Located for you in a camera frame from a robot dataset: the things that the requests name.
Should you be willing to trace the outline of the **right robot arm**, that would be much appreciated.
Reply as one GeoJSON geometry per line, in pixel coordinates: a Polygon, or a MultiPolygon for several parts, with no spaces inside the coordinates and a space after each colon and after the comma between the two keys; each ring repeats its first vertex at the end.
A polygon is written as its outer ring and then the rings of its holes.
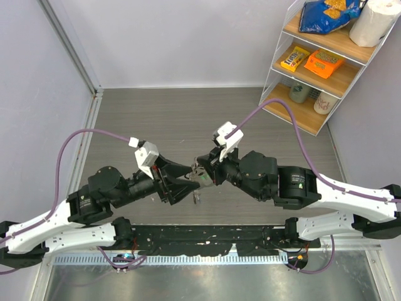
{"type": "Polygon", "coordinates": [[[273,200],[287,210],[303,208],[331,209],[329,214],[309,218],[289,218],[283,238],[287,245],[300,246],[322,236],[361,233],[376,240],[400,236],[400,187],[381,189],[337,182],[312,170],[297,166],[279,166],[276,158],[254,150],[244,157],[234,149],[225,158],[216,147],[196,159],[214,185],[231,183],[257,201],[273,200]]]}

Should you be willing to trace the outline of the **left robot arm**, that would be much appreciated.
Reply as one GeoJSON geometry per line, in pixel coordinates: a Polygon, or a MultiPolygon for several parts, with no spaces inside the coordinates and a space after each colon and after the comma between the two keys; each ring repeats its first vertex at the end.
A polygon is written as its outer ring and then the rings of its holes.
{"type": "Polygon", "coordinates": [[[24,223],[1,223],[1,264],[8,272],[35,266],[50,254],[70,248],[130,248],[135,235],[129,219],[112,216],[113,209],[157,194],[171,205],[202,186],[205,170],[198,164],[183,166],[159,157],[147,172],[139,170],[125,178],[112,166],[99,169],[87,184],[71,193],[54,210],[24,223]]]}

